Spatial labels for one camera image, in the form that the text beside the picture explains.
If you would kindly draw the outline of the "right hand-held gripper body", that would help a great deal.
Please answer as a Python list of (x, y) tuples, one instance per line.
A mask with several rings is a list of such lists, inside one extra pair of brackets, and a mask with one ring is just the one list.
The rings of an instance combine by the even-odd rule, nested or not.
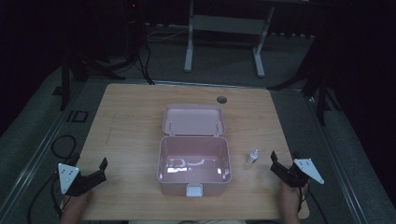
[(321, 185), (325, 183), (311, 159), (294, 159), (290, 168), (273, 160), (270, 170), (291, 188), (303, 187), (310, 178)]

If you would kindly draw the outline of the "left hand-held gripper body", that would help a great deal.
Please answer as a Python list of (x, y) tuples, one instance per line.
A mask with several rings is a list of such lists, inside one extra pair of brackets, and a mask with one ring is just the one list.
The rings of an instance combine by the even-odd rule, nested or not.
[(77, 167), (59, 163), (58, 175), (63, 195), (78, 197), (106, 181), (105, 170), (84, 176)]

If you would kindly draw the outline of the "small white bottle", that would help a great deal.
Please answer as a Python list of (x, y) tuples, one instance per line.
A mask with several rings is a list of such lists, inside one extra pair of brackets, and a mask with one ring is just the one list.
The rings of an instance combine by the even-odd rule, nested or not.
[(247, 163), (253, 164), (258, 158), (259, 158), (259, 150), (253, 149), (247, 157)]

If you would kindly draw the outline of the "pink plastic box with lid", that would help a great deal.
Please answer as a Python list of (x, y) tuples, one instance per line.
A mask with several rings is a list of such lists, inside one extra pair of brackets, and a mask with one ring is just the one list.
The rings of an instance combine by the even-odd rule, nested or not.
[(168, 105), (157, 179), (165, 195), (222, 194), (232, 179), (225, 124), (217, 105)]

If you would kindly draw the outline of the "person's left hand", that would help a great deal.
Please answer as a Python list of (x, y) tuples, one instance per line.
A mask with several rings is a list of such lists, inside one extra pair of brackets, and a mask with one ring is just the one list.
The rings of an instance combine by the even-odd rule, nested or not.
[(81, 217), (89, 203), (92, 192), (89, 190), (80, 196), (64, 196), (63, 213), (70, 216)]

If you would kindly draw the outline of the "person's right hand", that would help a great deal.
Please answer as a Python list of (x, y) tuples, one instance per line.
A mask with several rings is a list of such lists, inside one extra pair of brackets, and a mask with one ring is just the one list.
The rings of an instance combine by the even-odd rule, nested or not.
[(307, 184), (301, 188), (291, 188), (288, 184), (282, 182), (279, 193), (280, 211), (284, 215), (292, 213), (297, 214), (300, 211), (301, 202), (307, 189)]

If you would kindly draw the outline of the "black metal stand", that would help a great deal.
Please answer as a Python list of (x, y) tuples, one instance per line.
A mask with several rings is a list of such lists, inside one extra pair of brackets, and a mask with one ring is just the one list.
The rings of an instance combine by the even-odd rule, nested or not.
[(61, 86), (57, 87), (53, 92), (54, 95), (62, 97), (61, 111), (66, 109), (71, 99), (70, 74), (73, 74), (77, 81), (86, 82), (88, 80), (89, 75), (85, 70), (85, 65), (88, 65), (106, 77), (124, 80), (124, 77), (116, 75), (109, 68), (102, 66), (81, 52), (66, 52), (61, 60)]
[(301, 63), (294, 77), (287, 79), (286, 81), (275, 86), (268, 87), (268, 90), (281, 91), (288, 86), (305, 79), (306, 82), (302, 88), (302, 94), (305, 97), (312, 97), (315, 92), (318, 93), (316, 115), (319, 123), (321, 125), (325, 125), (324, 112), (327, 104), (326, 100), (329, 99), (338, 110), (341, 109), (334, 99), (328, 95), (330, 75), (331, 68), (329, 65), (318, 63), (309, 65), (308, 63)]

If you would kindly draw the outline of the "dark tower with red light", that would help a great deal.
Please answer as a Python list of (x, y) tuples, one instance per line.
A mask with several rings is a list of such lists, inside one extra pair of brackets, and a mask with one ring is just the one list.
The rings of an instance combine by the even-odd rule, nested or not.
[(142, 0), (123, 0), (127, 28), (128, 61), (134, 62), (141, 48), (143, 39), (143, 6)]

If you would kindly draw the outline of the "black square floor frame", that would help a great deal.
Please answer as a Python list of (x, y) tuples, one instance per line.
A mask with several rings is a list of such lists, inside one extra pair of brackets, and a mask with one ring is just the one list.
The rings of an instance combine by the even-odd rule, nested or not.
[(88, 111), (72, 110), (66, 119), (67, 122), (86, 122), (89, 117)]

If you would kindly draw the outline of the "white metal desk frame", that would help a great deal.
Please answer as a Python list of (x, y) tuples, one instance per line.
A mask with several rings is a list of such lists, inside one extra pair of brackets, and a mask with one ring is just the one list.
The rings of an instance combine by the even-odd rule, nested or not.
[(196, 14), (194, 12), (194, 0), (189, 3), (189, 25), (188, 25), (188, 44), (184, 62), (184, 71), (192, 70), (193, 61), (193, 32), (210, 31), (244, 35), (258, 35), (259, 44), (252, 49), (252, 55), (256, 66), (258, 77), (264, 77), (264, 67), (262, 63), (262, 47), (267, 37), (268, 30), (275, 12), (275, 7), (269, 7), (266, 18), (263, 20), (209, 16)]

